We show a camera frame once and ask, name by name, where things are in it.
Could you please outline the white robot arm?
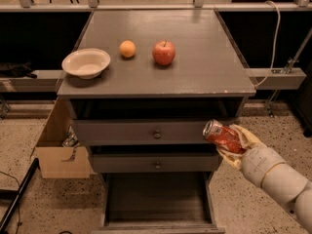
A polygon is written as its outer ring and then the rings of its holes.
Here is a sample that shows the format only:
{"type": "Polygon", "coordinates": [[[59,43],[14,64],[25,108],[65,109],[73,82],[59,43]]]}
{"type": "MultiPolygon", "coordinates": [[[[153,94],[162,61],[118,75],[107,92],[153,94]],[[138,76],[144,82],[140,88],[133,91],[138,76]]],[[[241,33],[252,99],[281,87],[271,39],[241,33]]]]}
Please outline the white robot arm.
{"type": "Polygon", "coordinates": [[[312,182],[274,149],[238,125],[217,124],[216,150],[244,178],[269,195],[308,233],[312,232],[312,182]]]}

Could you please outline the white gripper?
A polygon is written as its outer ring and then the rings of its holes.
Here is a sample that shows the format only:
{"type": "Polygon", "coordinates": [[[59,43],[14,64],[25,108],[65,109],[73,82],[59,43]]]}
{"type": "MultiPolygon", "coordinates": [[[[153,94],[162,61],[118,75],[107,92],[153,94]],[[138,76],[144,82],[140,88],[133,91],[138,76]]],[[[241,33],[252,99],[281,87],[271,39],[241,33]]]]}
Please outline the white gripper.
{"type": "Polygon", "coordinates": [[[277,165],[286,161],[272,148],[265,144],[249,130],[232,124],[231,130],[238,134],[244,149],[249,149],[244,156],[218,148],[219,155],[233,168],[242,172],[246,180],[260,188],[266,175],[277,165]]]}

